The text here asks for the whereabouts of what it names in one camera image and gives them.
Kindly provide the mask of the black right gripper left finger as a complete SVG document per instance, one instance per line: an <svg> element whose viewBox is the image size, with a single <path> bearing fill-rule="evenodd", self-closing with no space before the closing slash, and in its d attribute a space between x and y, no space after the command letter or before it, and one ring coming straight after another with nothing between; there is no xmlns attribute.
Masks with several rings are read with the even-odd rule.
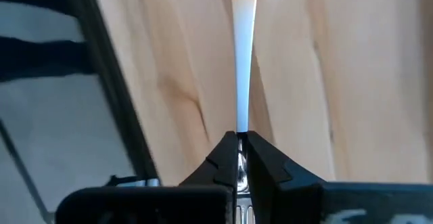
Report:
<svg viewBox="0 0 433 224"><path fill-rule="evenodd" d="M224 224L235 218L237 135L225 133L203 163L178 186L139 187L111 178L66 196L58 224Z"/></svg>

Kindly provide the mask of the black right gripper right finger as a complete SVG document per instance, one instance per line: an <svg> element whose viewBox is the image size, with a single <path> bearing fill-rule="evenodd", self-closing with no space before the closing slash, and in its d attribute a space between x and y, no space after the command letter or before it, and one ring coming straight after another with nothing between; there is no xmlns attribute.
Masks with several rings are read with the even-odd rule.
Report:
<svg viewBox="0 0 433 224"><path fill-rule="evenodd" d="M247 134L257 223L431 223L432 186L325 181L258 133Z"/></svg>

